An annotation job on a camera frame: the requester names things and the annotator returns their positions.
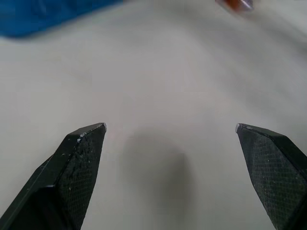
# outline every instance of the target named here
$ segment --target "blue cloth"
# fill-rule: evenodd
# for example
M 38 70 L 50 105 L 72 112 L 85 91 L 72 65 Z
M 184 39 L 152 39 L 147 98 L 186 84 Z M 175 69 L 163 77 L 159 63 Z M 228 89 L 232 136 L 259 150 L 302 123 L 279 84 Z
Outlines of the blue cloth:
M 0 0 L 0 35 L 25 36 L 122 0 Z

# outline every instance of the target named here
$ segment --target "blurry object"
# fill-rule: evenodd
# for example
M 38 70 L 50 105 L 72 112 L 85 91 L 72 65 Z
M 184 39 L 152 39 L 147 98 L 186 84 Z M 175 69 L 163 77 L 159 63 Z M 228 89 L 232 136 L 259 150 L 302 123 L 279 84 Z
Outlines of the blurry object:
M 0 219 L 0 230 L 80 230 L 106 132 L 99 123 L 68 134 Z
M 122 0 L 2 0 L 0 35 L 23 36 Z
M 286 136 L 238 124 L 251 182 L 277 230 L 307 229 L 307 157 Z
M 250 11 L 253 9 L 253 0 L 222 0 L 222 4 L 235 12 Z

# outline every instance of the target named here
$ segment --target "white table surface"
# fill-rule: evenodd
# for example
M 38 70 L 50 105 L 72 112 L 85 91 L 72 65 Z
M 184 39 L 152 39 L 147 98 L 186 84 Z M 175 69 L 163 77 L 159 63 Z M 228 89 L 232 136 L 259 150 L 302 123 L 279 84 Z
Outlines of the white table surface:
M 1 38 L 0 215 L 66 134 L 106 122 L 84 230 L 272 230 L 235 126 L 307 152 L 306 37 L 283 6 L 130 3 Z

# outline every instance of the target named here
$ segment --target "blue object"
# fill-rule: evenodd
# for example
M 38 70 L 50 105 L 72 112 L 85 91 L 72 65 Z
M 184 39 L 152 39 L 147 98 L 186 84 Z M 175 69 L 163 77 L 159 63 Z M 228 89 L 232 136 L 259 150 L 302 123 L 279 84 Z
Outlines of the blue object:
M 0 35 L 25 36 L 122 0 L 0 0 Z

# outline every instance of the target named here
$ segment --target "white surface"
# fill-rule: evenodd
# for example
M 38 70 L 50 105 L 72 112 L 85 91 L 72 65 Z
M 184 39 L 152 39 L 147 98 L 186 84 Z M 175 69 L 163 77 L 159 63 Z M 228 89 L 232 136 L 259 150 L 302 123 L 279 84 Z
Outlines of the white surface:
M 303 19 L 272 5 L 243 19 L 131 3 L 2 38 L 0 215 L 66 134 L 106 122 L 84 230 L 272 230 L 235 134 L 266 127 L 307 152 Z

